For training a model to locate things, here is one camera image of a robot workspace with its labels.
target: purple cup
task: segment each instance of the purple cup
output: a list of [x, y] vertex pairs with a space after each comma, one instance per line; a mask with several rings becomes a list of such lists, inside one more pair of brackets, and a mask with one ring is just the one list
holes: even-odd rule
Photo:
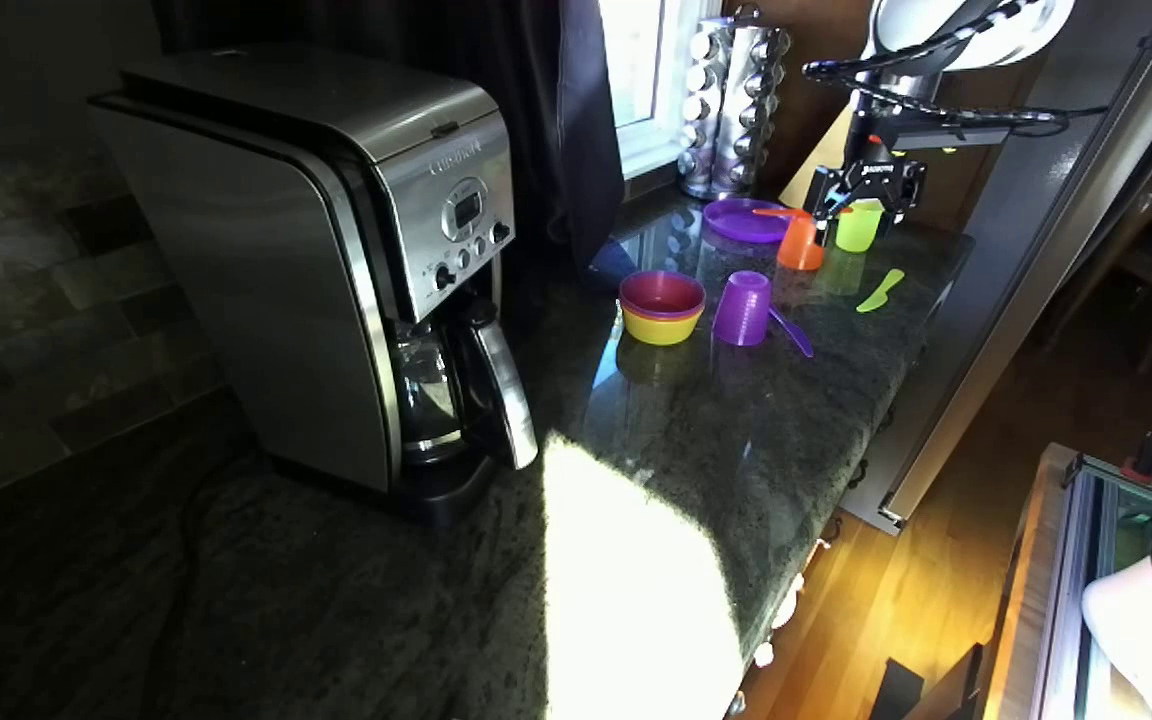
[[713, 337], [718, 346], [753, 347], [769, 340], [770, 282], [765, 271], [732, 271], [713, 313]]

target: coffee maker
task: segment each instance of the coffee maker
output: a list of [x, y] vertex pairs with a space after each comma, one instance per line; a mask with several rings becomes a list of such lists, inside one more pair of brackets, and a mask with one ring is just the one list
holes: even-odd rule
[[534, 462], [485, 90], [275, 45], [127, 69], [91, 108], [271, 458], [434, 515]]

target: dark wall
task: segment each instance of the dark wall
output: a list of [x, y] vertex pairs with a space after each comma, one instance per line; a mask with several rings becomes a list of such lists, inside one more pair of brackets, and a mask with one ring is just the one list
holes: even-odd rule
[[0, 488], [218, 389], [85, 114], [152, 54], [138, 0], [0, 0]]

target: plastic cup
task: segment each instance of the plastic cup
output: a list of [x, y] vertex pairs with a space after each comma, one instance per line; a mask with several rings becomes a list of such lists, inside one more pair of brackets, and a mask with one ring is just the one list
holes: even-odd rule
[[776, 266], [787, 271], [820, 271], [822, 247], [815, 246], [815, 222], [804, 207], [787, 207], [787, 227], [776, 247]]
[[882, 199], [856, 199], [853, 207], [840, 212], [832, 247], [840, 253], [866, 253], [882, 222]]
[[713, 313], [713, 337], [718, 346], [753, 347], [769, 340], [770, 282], [765, 271], [732, 271]]

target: coffee maker control panel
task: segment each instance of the coffee maker control panel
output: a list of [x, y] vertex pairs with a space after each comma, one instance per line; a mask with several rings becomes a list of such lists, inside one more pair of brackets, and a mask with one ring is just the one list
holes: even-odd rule
[[390, 205], [406, 320], [419, 323], [517, 238], [503, 120], [431, 132], [376, 174]]

